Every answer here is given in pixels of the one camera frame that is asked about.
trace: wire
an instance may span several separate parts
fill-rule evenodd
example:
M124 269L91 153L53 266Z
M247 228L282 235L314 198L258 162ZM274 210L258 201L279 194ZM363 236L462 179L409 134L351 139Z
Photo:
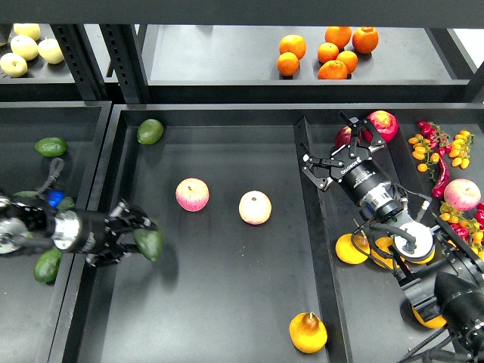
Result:
M440 334L442 334L444 331L447 330L447 324L444 327L441 327L438 329L434 334L430 335L427 337L424 341L419 343L417 346L415 346L410 352L404 355L402 359L399 360L398 363L402 362L408 362L408 361L416 361L419 359L425 352L419 353L417 355L414 355L416 352L421 350L423 347L425 347L428 343L430 343L432 340L437 338ZM446 337L442 342L434 346L433 348L430 348L429 350L438 350L449 344L455 337L452 334L449 334L448 337Z
M396 274L396 272L391 268L389 267L385 262L383 262L381 259L378 259L377 257L375 256L372 256L371 254L369 253L366 253L364 250L362 250L360 247L358 247L358 245L356 244L355 242L355 236L356 234L363 228L363 226L365 224L367 224L369 221L366 221L365 223L363 223L362 225L360 225L359 227L357 227L353 233L351 234L351 244L354 246L354 248L357 249L358 252L360 253L363 253L365 256L367 256L369 259L373 260L374 262L376 262L377 264L381 264L383 266L383 268L389 270L390 272L392 272L392 275L394 277L398 277L398 275Z

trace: green avocado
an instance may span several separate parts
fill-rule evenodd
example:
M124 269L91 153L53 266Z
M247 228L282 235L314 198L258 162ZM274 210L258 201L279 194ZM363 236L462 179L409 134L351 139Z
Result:
M59 157L67 151L67 143L62 138L43 138L36 143L36 150L44 157Z
M161 256L163 248L163 239L161 232L148 231L146 229L135 229L133 237L141 254L149 261L155 262Z
M163 135L163 125L157 119L146 119L138 127L137 138L142 145L152 145L161 139Z
M33 270L33 277L38 282L44 283L55 280L61 260L62 252L57 247L44 252L37 260L36 267Z

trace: yellow apple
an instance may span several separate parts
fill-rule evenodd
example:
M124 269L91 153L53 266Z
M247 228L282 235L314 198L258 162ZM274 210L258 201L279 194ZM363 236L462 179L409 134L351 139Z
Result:
M16 23L14 32L18 36L29 36L36 42L40 38L40 26L34 23Z
M27 72L27 62L18 54L7 53L0 58L0 68L10 77L21 77Z
M39 54L50 64L57 64L64 60L61 47L53 38L45 38L39 43Z
M240 217L251 225L260 225L271 216L271 201L261 191L248 191L240 199Z
M10 42L10 48L26 61L31 61L39 54L37 43L29 36L15 36Z

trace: orange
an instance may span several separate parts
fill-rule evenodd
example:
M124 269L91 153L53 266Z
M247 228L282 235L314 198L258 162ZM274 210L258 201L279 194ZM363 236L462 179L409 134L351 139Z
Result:
M424 327L428 327L429 329L440 329L447 324L447 321L441 315L430 319L429 321L424 321L413 306L411 307L411 310L414 312L415 318L417 318L418 322L421 323Z
M358 237L358 235L356 235L355 243L356 246L358 246L360 249L368 254L370 253L370 245L364 238L362 238L362 236ZM358 265L360 263L363 263L368 258L368 256L359 252L353 246L353 244L351 243L351 233L344 234L343 236L338 238L335 249L338 258L341 261L349 263L351 265Z
M378 31L372 26L362 26L353 34L352 43L358 53L371 53L378 45Z
M345 64L348 74L355 72L356 66L358 65L358 56L352 51L342 51L338 54L336 60L342 61Z
M348 70L340 60L330 60L319 69L318 79L346 79Z
M318 48L318 59L321 63L335 61L340 50L333 43L323 43Z
M339 49L343 49L349 43L351 33L349 26L329 26L324 34L324 39L326 42L335 44Z
M303 353L315 353L327 342L327 330L314 312L301 312L289 323L294 346Z
M299 59L294 53L287 51L278 58L278 70L283 76L292 76L299 68Z
M285 36L279 43L279 53L283 54L287 51L294 53L297 59L301 59L306 54L306 41L296 34Z

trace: blue light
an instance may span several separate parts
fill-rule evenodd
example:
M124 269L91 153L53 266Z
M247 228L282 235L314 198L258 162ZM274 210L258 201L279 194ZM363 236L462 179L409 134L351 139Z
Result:
M61 200L63 200L65 195L66 194L64 193L64 191L56 191L51 189L47 193L47 201L52 208L57 208L57 206L59 205Z

